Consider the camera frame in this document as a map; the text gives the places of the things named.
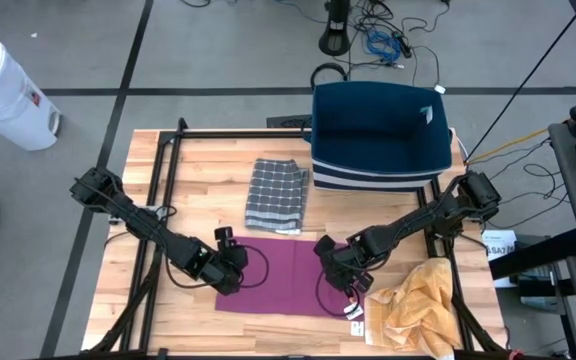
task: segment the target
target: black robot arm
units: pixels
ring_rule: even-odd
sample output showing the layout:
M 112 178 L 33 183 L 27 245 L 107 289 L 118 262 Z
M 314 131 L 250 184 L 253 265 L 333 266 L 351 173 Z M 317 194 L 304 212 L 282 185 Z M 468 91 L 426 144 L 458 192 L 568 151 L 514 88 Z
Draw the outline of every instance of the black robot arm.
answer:
M 192 279 L 203 280 L 223 295 L 239 291 L 248 258 L 229 228 L 215 231 L 219 251 L 198 238 L 175 234 L 161 225 L 154 211 L 134 205 L 123 192 L 121 179 L 103 168 L 88 170 L 70 192 L 86 208 L 124 220 L 126 229 L 138 239 L 159 244 L 171 264 Z
M 455 188 L 457 196 L 452 194 Z M 488 220 L 499 211 L 500 200 L 486 175 L 468 172 L 455 177 L 446 191 L 426 206 L 391 224 L 370 226 L 348 237 L 348 246 L 335 248 L 333 239 L 322 237 L 315 253 L 333 287 L 349 293 L 349 288 L 355 286 L 366 292 L 373 281 L 368 274 L 370 267 L 385 263 L 402 239 L 429 227 L 440 236 L 455 237 L 462 231 L 462 220 Z

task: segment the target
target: blue basket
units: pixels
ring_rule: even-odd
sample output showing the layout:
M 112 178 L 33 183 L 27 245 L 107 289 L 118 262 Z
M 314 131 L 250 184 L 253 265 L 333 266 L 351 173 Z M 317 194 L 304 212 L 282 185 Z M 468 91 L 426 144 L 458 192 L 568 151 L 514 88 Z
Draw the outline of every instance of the blue basket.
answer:
M 315 88 L 312 144 L 315 186 L 414 191 L 452 165 L 451 134 L 435 91 L 339 82 Z

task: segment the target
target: yellow towel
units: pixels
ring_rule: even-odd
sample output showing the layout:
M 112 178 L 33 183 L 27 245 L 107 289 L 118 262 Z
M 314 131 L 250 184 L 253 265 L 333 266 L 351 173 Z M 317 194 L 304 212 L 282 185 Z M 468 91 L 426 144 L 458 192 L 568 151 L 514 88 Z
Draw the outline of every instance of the yellow towel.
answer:
M 398 288 L 381 289 L 366 297 L 366 343 L 454 359 L 453 347 L 461 343 L 451 297 L 450 262 L 445 258 L 426 261 Z

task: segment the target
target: white plastic container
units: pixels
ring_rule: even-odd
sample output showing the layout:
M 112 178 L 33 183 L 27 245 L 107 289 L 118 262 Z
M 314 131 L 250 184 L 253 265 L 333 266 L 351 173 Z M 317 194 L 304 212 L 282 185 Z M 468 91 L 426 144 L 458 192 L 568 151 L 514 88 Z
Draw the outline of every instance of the white plastic container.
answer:
M 0 42 L 0 134 L 26 150 L 57 141 L 61 113 Z

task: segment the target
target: wooden table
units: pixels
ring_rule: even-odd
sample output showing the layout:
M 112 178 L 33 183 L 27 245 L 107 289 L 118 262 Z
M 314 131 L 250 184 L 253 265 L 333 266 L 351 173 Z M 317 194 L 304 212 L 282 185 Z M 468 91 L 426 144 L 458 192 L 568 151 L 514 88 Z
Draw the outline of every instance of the wooden table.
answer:
M 125 192 L 136 204 L 146 203 L 159 132 L 137 130 L 133 135 L 123 182 Z M 162 203 L 170 146 L 167 151 L 156 204 Z M 452 153 L 453 166 L 440 177 L 442 187 L 464 172 L 457 141 L 453 141 Z M 213 247 L 213 230 L 221 226 L 232 226 L 235 236 L 316 241 L 329 234 L 343 241 L 357 230 L 390 223 L 418 207 L 413 193 L 324 191 L 315 189 L 311 180 L 302 235 L 283 236 L 248 230 L 244 227 L 244 207 L 257 158 L 294 159 L 300 167 L 310 168 L 310 144 L 301 139 L 183 139 L 172 197 L 172 205 L 179 213 L 169 220 L 169 229 L 199 237 Z M 480 239 L 478 226 L 465 224 L 465 228 L 467 235 Z M 122 225 L 113 226 L 109 236 L 122 231 L 125 231 Z M 107 246 L 83 349 L 96 344 L 123 310 L 137 245 L 138 241 L 127 235 Z M 484 249 L 457 239 L 454 251 L 467 306 L 503 346 L 506 333 Z M 376 279 L 373 289 L 400 284 L 427 258 L 423 233 L 416 233 L 402 241 L 388 264 L 373 274 Z M 176 269 L 172 268 L 172 271 L 179 281 L 191 282 Z M 214 310 L 216 297 L 216 291 L 210 287 L 177 288 L 162 271 L 149 352 L 165 347 L 177 355 L 393 354 L 392 350 L 365 345 L 361 337 L 350 336 L 348 321 L 217 312 Z M 141 313 L 135 324 L 141 324 Z M 139 328 L 135 326 L 133 330 L 133 348 Z

